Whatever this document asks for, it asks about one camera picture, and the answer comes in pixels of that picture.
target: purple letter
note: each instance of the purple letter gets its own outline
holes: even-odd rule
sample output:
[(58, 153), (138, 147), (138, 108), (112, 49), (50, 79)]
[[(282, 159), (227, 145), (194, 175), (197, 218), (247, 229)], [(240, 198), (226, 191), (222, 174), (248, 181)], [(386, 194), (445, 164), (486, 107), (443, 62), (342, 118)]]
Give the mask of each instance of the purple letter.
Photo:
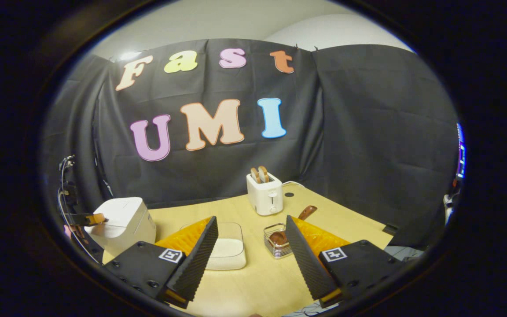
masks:
[(159, 149), (152, 150), (146, 139), (147, 121), (140, 120), (130, 125), (130, 130), (134, 133), (134, 142), (138, 155), (144, 160), (153, 162), (165, 159), (169, 154), (169, 133), (167, 132), (167, 122), (171, 119), (169, 114), (162, 114), (155, 117), (151, 122), (158, 126)]
[(227, 48), (220, 52), (219, 62), (223, 68), (240, 68), (246, 64), (246, 58), (244, 55), (246, 52), (241, 48)]

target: orange letter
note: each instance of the orange letter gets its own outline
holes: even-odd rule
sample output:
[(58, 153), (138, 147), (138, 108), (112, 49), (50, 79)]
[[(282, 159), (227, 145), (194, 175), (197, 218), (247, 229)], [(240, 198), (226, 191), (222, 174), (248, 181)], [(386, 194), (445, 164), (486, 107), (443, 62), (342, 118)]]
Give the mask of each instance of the orange letter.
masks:
[(201, 103), (190, 103), (181, 107), (181, 112), (187, 116), (189, 127), (189, 143), (185, 148), (195, 151), (205, 147), (205, 141), (201, 139), (199, 130), (203, 131), (203, 135), (211, 145), (217, 144), (220, 128), (223, 131), (220, 142), (224, 144), (242, 142), (244, 135), (240, 133), (238, 124), (238, 106), (240, 106), (238, 99), (225, 99), (220, 102), (214, 118)]
[(119, 90), (123, 90), (127, 87), (132, 86), (134, 84), (132, 75), (136, 77), (140, 76), (144, 70), (144, 65), (142, 63), (150, 64), (151, 60), (153, 60), (153, 56), (150, 55), (126, 64), (125, 72), (122, 74), (121, 82), (118, 84), (115, 90), (118, 92)]
[(277, 67), (280, 72), (287, 74), (294, 72), (294, 68), (287, 65), (287, 60), (292, 61), (292, 57), (288, 56), (285, 51), (272, 52), (270, 55), (275, 58), (275, 67)]

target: blue letter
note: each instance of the blue letter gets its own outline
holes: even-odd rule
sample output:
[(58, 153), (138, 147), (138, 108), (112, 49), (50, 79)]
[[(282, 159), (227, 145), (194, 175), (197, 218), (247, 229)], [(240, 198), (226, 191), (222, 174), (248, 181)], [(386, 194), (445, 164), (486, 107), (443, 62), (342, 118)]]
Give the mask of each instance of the blue letter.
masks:
[(265, 118), (265, 130), (261, 133), (264, 138), (273, 139), (280, 138), (287, 134), (287, 131), (281, 126), (281, 118), (279, 117), (279, 98), (263, 98), (257, 101), (258, 106), (263, 109), (263, 117)]

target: wooden table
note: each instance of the wooden table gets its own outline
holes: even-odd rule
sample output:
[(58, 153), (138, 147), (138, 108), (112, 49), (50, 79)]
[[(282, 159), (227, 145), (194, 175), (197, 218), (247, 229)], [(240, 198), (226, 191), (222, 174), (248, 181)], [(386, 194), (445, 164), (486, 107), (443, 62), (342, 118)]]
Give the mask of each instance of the wooden table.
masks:
[[(384, 249), (392, 235), (382, 232), (382, 223), (369, 219), (300, 185), (286, 184), (283, 211), (268, 216), (255, 213), (247, 195), (182, 207), (149, 210), (157, 225), (157, 240), (178, 231), (183, 225), (211, 215), (221, 222), (242, 227), (247, 264), (233, 271), (205, 271), (195, 299), (185, 311), (200, 317), (280, 317), (314, 303), (294, 255), (274, 259), (263, 243), (263, 229), (285, 223), (288, 214), (298, 217), (308, 205), (318, 207), (307, 221), (338, 237), (354, 242), (366, 239)], [(103, 263), (110, 261), (103, 256)]]

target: white wall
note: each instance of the white wall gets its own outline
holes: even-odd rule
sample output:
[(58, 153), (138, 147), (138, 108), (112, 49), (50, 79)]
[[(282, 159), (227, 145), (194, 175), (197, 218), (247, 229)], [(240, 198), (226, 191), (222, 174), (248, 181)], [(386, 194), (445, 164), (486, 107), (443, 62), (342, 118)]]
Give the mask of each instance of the white wall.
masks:
[(314, 50), (345, 44), (407, 48), (358, 13), (327, 0), (179, 0), (113, 32), (94, 49), (116, 59), (167, 44), (245, 38)]

